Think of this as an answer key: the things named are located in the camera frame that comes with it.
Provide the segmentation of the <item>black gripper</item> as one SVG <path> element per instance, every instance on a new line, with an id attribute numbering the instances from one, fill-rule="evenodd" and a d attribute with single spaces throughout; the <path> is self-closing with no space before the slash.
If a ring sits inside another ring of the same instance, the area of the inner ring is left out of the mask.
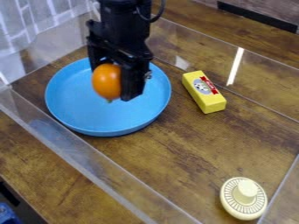
<path id="1" fill-rule="evenodd" d="M 101 21 L 90 20 L 89 61 L 91 70 L 103 64 L 115 64 L 115 53 L 123 51 L 134 58 L 121 63 L 121 99 L 135 99 L 146 88 L 151 76 L 150 61 L 154 54 L 146 45 L 150 37 L 151 0 L 97 0 Z"/>

